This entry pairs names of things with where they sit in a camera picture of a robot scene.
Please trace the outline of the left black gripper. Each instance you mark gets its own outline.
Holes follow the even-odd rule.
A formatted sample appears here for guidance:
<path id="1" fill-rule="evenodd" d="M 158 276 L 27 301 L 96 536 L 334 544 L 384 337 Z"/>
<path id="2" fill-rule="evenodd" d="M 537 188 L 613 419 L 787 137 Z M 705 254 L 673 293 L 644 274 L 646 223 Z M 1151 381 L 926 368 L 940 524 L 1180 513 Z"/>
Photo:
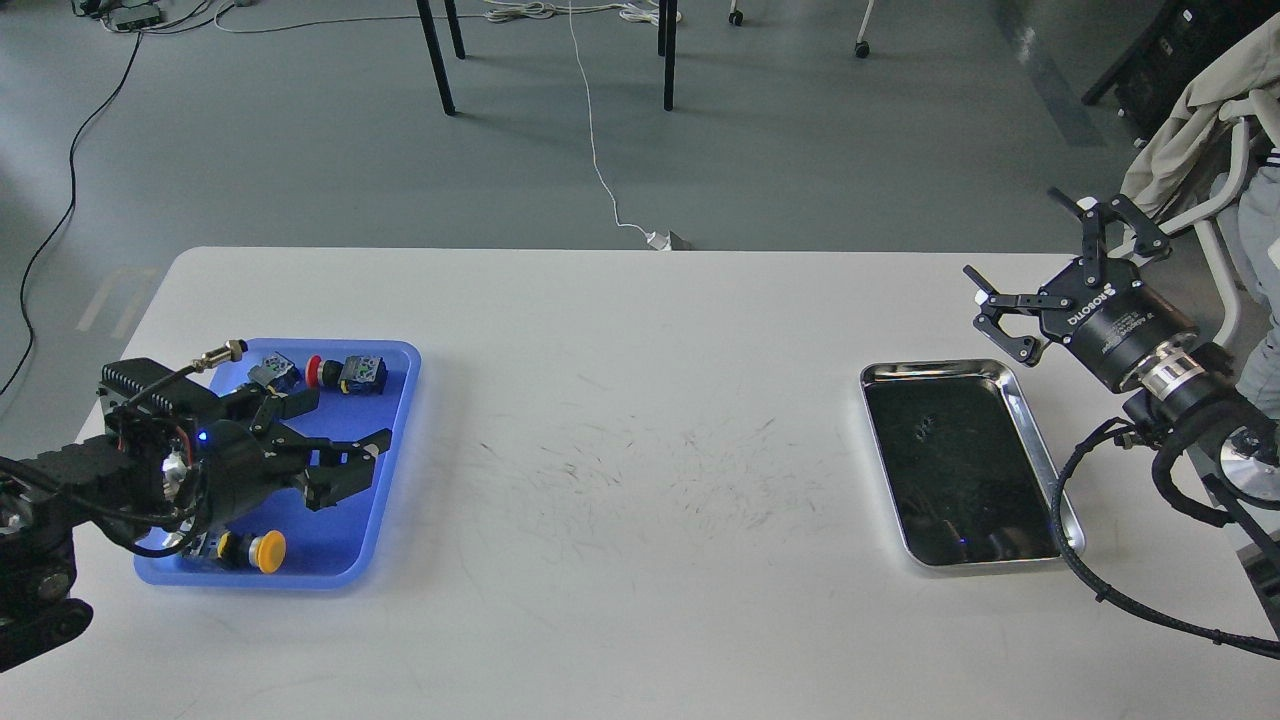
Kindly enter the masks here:
<path id="1" fill-rule="evenodd" d="M 390 428 L 357 441 L 301 438 L 287 419 L 314 411 L 320 391 L 273 393 L 239 386 L 218 395 L 195 375 L 227 364 L 197 357 L 170 369 L 150 357 L 109 363 L 99 392 L 108 429 L 129 455 L 169 445 L 170 466 L 157 483 L 166 501 L 197 528 L 224 524 L 285 488 L 314 512 L 369 489 L 394 438 Z"/>

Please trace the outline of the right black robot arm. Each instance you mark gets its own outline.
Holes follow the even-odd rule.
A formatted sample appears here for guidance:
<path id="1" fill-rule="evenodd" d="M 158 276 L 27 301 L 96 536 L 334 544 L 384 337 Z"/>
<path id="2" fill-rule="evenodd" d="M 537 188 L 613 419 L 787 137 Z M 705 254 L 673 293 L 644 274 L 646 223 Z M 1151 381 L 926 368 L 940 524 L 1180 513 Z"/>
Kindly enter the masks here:
<path id="1" fill-rule="evenodd" d="M 1047 343 L 1065 347 L 1110 392 L 1124 395 L 1124 416 L 1096 427 L 1050 486 L 1050 528 L 1062 560 L 1100 603 L 1144 621 L 1266 659 L 1277 642 L 1201 626 L 1160 612 L 1105 582 L 1071 547 L 1062 507 L 1069 479 L 1110 439 L 1155 454 L 1149 475 L 1167 505 L 1210 527 L 1239 527 L 1271 566 L 1277 542 L 1252 516 L 1277 509 L 1277 423 L 1229 379 L 1231 360 L 1199 342 L 1197 324 L 1142 277 L 1139 260 L 1162 260 L 1172 242 L 1129 197 L 1083 208 L 1050 195 L 1082 225 L 1080 252 L 1032 293 L 997 291 L 974 266 L 979 307 L 973 325 L 1011 359 L 1034 366 Z"/>

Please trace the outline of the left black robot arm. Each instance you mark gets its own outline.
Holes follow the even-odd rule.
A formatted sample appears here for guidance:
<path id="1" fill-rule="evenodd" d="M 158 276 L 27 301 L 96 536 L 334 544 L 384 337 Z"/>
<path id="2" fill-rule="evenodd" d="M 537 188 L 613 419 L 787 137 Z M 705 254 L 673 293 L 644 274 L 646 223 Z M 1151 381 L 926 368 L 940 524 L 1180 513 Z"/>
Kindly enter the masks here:
<path id="1" fill-rule="evenodd" d="M 28 460 L 3 460 L 3 667 L 79 637 L 92 607 L 73 598 L 74 529 L 91 523 L 143 559 L 195 556 L 265 574 L 280 568 L 279 530 L 229 524 L 280 489 L 328 509 L 372 486 L 393 434 L 335 442 L 288 420 L 316 409 L 314 389 L 287 395 L 247 383 L 228 395 L 192 380 L 237 359 L 225 351 L 172 370 L 136 357 L 104 366 L 105 430 Z"/>

